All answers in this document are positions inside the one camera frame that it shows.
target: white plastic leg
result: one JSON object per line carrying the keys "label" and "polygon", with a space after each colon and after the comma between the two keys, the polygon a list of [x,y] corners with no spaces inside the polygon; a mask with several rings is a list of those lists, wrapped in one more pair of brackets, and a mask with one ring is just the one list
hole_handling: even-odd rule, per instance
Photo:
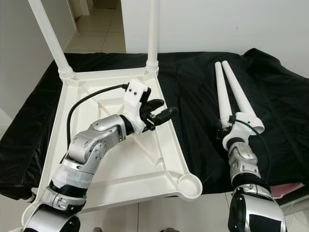
{"label": "white plastic leg", "polygon": [[30,7],[34,13],[34,16],[40,26],[43,36],[47,42],[47,45],[55,59],[58,66],[58,72],[61,78],[72,78],[75,76],[72,68],[69,66],[67,59],[65,58],[59,41],[55,35],[55,32],[50,24],[45,9],[41,3],[41,0],[28,0]]}
{"label": "white plastic leg", "polygon": [[151,0],[150,4],[149,44],[146,70],[149,72],[156,72],[159,68],[157,57],[160,22],[160,2],[159,0]]}
{"label": "white plastic leg", "polygon": [[255,112],[253,108],[251,107],[246,94],[243,92],[237,78],[235,77],[231,66],[229,63],[225,60],[222,62],[223,69],[225,71],[225,74],[227,76],[228,82],[230,83],[230,86],[232,88],[233,94],[235,96],[235,99],[237,101],[238,107],[241,112],[248,113],[250,115],[255,115]]}
{"label": "white plastic leg", "polygon": [[215,63],[216,80],[217,80],[217,91],[218,91],[218,102],[220,111],[220,120],[222,128],[230,126],[228,123],[229,116],[232,115],[231,105],[228,98],[225,80],[223,76],[222,66],[220,62]]}
{"label": "white plastic leg", "polygon": [[137,80],[131,80],[124,96],[123,115],[129,119],[134,129],[134,134],[138,135],[143,132],[146,124],[140,118],[140,99],[148,87]]}

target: black cloth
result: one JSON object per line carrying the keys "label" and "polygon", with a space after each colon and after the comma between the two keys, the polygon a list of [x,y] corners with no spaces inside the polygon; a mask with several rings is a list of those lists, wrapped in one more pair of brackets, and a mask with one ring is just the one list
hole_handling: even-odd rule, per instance
{"label": "black cloth", "polygon": [[[145,66],[146,54],[66,54],[76,72]],[[159,83],[190,171],[203,193],[232,190],[227,152],[216,140],[219,119],[214,63],[228,60],[266,130],[271,185],[309,181],[309,80],[257,49],[243,56],[226,52],[159,54]],[[233,112],[239,111],[227,83]],[[0,193],[3,188],[37,187],[62,83],[53,62],[0,141]],[[250,145],[262,176],[267,156],[257,136]]]}

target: tiled floor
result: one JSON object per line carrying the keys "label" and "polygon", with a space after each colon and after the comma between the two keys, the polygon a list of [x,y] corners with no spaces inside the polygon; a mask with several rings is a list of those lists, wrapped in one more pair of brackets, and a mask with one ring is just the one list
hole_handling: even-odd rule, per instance
{"label": "tiled floor", "polygon": [[[158,198],[80,215],[81,232],[101,227],[104,232],[227,232],[230,193],[203,195],[193,202]],[[289,232],[309,232],[303,212],[286,217]]]}
{"label": "tiled floor", "polygon": [[[125,53],[121,8],[95,9],[77,22],[79,35],[66,52]],[[174,227],[181,232],[226,232],[231,193],[201,196],[193,202],[162,198],[80,215],[81,232],[101,227],[105,232],[159,232]],[[289,232],[309,232],[303,212],[286,217]]]}
{"label": "tiled floor", "polygon": [[94,9],[76,23],[79,33],[66,48],[67,53],[125,53],[125,34],[121,7]]}
{"label": "tiled floor", "polygon": [[24,200],[12,200],[0,195],[0,232],[21,227],[21,216],[29,204]]}

